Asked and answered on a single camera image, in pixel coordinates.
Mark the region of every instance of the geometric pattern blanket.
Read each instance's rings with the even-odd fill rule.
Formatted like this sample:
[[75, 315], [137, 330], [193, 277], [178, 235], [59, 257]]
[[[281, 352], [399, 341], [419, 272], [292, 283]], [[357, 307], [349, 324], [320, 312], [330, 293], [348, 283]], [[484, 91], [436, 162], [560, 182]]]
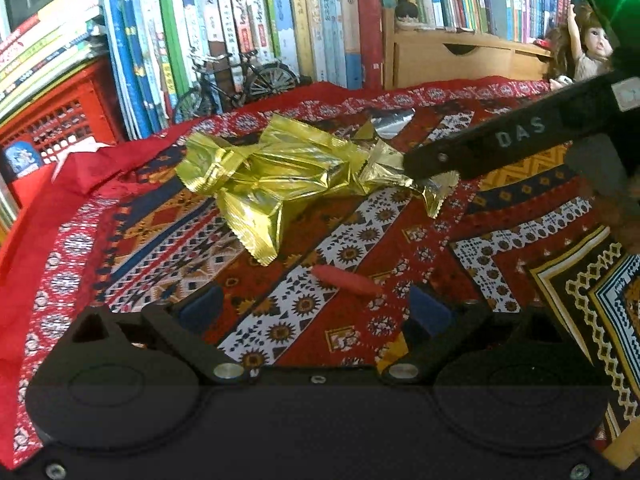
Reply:
[[[383, 94], [320, 85], [312, 98], [280, 100], [271, 111], [343, 138], [368, 110], [413, 107], [394, 139], [405, 151], [544, 93], [542, 82], [488, 78]], [[254, 142], [269, 112], [238, 110], [197, 129], [233, 142]], [[184, 139], [138, 170], [151, 192], [128, 202], [89, 199], [60, 226], [25, 338], [14, 425], [14, 465], [40, 446], [24, 409], [37, 366], [84, 306], [139, 310], [158, 298], [179, 301], [211, 280], [224, 291], [221, 317], [205, 340], [247, 367], [383, 366], [406, 352], [400, 333], [411, 283], [428, 282], [452, 300], [484, 299], [495, 311], [546, 304], [594, 365], [612, 381], [603, 440], [638, 415], [640, 273], [597, 225], [578, 196], [560, 146], [463, 182], [430, 219], [405, 189], [321, 200], [290, 226], [277, 259], [260, 266], [226, 226], [215, 200], [189, 192], [175, 176]], [[373, 301], [318, 282], [314, 264], [369, 276], [384, 294]], [[60, 308], [61, 298], [69, 308]]]

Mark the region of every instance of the doll's raised arm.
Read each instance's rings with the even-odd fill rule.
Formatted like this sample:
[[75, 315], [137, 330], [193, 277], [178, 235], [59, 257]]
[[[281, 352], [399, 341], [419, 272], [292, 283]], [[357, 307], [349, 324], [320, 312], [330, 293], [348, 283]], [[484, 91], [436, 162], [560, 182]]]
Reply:
[[582, 56], [582, 40], [580, 38], [580, 29], [575, 21], [574, 6], [569, 6], [569, 12], [566, 17], [566, 24], [569, 28], [569, 37], [571, 38], [571, 55], [575, 62], [578, 62], [580, 56]]

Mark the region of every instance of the white label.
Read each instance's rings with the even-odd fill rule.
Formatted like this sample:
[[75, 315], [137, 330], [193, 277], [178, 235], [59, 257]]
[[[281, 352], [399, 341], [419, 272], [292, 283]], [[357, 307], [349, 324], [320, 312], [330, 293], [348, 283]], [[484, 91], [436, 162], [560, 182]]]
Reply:
[[640, 77], [632, 77], [611, 85], [621, 112], [640, 107]]

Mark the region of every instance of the bicycle wheel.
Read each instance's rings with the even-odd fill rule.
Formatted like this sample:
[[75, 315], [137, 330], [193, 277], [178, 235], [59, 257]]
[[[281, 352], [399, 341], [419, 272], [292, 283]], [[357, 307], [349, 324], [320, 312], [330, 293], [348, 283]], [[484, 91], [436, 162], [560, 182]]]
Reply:
[[175, 105], [173, 123], [179, 124], [197, 117], [210, 117], [216, 112], [216, 104], [209, 92], [192, 88], [182, 94]]
[[283, 63], [268, 63], [256, 68], [244, 82], [247, 101], [257, 101], [272, 95], [282, 94], [298, 85], [298, 78]]

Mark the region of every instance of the round black cover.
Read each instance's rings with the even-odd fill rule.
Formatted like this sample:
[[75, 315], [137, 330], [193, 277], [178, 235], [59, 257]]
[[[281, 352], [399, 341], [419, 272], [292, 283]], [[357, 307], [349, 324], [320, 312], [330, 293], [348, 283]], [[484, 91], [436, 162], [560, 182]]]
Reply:
[[97, 341], [57, 357], [60, 366], [43, 364], [25, 402], [34, 426], [67, 446], [144, 444], [180, 424], [198, 397], [195, 373], [158, 351]]
[[539, 342], [464, 354], [434, 384], [438, 405], [465, 436], [525, 453], [590, 437], [609, 391], [577, 346]]

